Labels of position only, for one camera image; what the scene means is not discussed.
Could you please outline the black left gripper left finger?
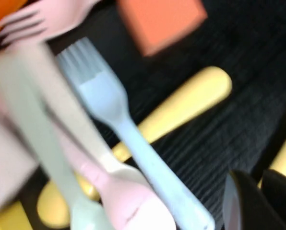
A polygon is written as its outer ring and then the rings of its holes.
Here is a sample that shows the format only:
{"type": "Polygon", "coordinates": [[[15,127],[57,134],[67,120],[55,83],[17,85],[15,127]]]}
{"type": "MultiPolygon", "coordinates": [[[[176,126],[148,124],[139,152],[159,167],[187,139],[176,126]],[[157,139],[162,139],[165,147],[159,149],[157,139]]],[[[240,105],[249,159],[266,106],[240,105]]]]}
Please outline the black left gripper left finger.
{"type": "Polygon", "coordinates": [[[286,230],[255,181],[241,171],[226,176],[223,220],[226,230],[286,230]]]}

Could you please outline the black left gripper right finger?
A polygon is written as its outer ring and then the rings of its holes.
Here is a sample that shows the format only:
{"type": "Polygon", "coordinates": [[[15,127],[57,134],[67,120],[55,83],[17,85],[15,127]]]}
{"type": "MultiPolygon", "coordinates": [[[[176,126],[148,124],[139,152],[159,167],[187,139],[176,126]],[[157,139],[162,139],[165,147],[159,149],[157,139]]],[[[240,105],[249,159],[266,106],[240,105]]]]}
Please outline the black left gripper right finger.
{"type": "Polygon", "coordinates": [[[286,176],[275,170],[266,170],[262,176],[262,193],[286,223],[286,176]]]}

